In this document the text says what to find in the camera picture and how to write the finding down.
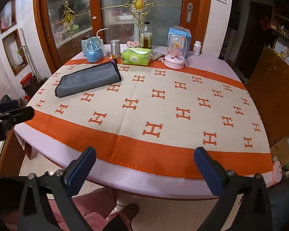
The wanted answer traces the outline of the purple grey microfiber towel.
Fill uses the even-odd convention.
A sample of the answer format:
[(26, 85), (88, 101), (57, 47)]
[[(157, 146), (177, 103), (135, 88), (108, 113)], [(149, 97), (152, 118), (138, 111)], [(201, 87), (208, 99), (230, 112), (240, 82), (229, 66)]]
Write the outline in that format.
[(117, 59), (62, 76), (55, 96), (63, 98), (79, 92), (110, 85), (122, 80)]

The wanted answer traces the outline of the red lidded jar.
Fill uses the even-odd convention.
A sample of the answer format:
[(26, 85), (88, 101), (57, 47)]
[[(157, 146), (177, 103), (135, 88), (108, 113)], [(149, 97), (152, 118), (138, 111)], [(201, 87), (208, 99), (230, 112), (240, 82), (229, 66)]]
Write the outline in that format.
[(25, 87), (27, 85), (29, 85), (33, 80), (34, 80), (35, 76), (33, 75), (32, 72), (26, 74), (24, 77), (21, 78), (20, 80), (20, 84), (22, 87)]

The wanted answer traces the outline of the orange beige H-pattern blanket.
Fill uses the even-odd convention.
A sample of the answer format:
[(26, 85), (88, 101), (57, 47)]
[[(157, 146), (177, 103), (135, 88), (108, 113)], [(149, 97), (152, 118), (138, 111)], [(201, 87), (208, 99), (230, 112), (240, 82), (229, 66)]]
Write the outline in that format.
[(29, 102), (28, 125), (83, 151), (130, 169), (166, 177), (199, 179), (194, 150), (201, 146), (225, 169), (241, 176), (271, 173), (263, 123), (238, 80), (186, 67), (118, 65), (122, 77), (100, 88), (59, 98), (60, 80), (87, 70), (86, 60), (58, 69)]

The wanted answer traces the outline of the blue castle snow globe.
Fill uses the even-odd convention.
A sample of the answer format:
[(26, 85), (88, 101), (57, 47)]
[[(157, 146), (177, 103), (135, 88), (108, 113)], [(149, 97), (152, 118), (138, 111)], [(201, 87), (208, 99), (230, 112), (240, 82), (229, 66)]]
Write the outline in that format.
[(88, 62), (100, 62), (104, 57), (101, 40), (98, 37), (89, 37), (86, 41), (86, 52)]

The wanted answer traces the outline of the wooden shelf cabinet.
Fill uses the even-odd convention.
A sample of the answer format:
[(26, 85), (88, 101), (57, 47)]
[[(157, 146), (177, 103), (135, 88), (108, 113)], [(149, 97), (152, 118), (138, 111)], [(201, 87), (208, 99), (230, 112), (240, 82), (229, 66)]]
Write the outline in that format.
[(251, 8), (241, 49), (242, 71), (271, 145), (289, 135), (289, 65), (271, 48), (271, 9)]

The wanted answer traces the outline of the wooden sliding glass door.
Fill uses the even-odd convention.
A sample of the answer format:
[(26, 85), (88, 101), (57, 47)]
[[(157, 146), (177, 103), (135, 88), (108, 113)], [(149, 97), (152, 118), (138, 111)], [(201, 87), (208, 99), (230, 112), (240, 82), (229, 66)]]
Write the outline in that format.
[(52, 73), (82, 51), (83, 38), (138, 41), (145, 23), (153, 45), (166, 46), (169, 28), (183, 27), (203, 41), (211, 0), (33, 0), (38, 37)]

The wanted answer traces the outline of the silver metal can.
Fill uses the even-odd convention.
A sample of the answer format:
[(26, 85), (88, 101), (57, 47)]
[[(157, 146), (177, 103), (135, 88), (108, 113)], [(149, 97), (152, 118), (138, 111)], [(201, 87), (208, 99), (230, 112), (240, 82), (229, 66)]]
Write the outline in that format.
[(120, 40), (118, 39), (111, 40), (111, 56), (112, 59), (118, 59), (121, 57)]

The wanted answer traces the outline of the small white pill bottle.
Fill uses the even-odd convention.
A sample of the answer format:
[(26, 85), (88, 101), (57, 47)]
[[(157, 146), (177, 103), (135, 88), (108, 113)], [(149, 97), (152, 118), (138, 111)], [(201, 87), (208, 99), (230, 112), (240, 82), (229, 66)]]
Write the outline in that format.
[(202, 49), (202, 43), (200, 41), (195, 41), (193, 47), (193, 54), (199, 56)]

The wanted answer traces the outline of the green tissue pack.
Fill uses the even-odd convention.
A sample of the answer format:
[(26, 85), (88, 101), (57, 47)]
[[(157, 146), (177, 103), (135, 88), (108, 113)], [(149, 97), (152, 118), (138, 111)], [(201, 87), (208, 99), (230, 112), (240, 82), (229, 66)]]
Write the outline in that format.
[(121, 54), (123, 64), (148, 66), (151, 61), (151, 49), (127, 48)]

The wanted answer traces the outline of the blister pill pack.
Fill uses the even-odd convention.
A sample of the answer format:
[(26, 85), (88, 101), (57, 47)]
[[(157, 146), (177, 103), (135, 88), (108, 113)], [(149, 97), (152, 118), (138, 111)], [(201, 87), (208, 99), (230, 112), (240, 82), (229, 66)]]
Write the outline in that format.
[(156, 51), (152, 51), (151, 52), (151, 60), (157, 60), (157, 59), (159, 59), (162, 56), (164, 56), (163, 53), (156, 52)]

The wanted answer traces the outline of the pink base glass dome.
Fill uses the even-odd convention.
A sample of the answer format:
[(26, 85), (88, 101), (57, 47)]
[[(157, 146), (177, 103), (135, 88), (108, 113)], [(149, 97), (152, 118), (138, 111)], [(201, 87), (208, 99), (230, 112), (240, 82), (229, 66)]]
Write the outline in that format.
[(180, 70), (185, 67), (187, 48), (186, 37), (179, 34), (170, 34), (167, 42), (167, 53), (164, 64), (170, 69)]

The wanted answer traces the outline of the pink flower ornament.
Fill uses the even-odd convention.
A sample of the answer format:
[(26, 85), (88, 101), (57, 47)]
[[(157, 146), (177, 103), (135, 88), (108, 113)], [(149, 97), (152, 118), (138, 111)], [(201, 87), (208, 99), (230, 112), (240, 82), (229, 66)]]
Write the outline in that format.
[(139, 41), (127, 41), (126, 46), (128, 48), (141, 48), (141, 44)]

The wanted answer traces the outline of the blue cartoon paper box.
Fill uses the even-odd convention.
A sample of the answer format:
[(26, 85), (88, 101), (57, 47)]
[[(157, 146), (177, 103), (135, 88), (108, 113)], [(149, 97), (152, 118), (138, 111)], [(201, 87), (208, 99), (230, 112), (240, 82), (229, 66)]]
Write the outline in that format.
[(188, 57), (188, 52), (192, 40), (192, 35), (189, 29), (181, 26), (173, 26), (169, 28), (168, 32), (168, 52), (179, 56), (183, 53), (185, 58)]

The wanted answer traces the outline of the oil bottle black cap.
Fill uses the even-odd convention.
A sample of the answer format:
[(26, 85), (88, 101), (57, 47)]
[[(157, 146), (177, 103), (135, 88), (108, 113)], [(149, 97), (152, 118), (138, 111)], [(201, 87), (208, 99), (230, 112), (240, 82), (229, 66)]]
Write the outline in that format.
[(140, 43), (145, 49), (152, 49), (153, 32), (148, 21), (144, 22), (140, 33)]

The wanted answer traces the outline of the wooden wall niche frame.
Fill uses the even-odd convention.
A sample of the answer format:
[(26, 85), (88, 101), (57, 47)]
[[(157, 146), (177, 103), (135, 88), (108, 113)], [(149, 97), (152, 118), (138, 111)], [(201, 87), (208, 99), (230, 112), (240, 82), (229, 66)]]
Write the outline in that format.
[(17, 76), (28, 65), (18, 30), (3, 37), (2, 44), (11, 70)]

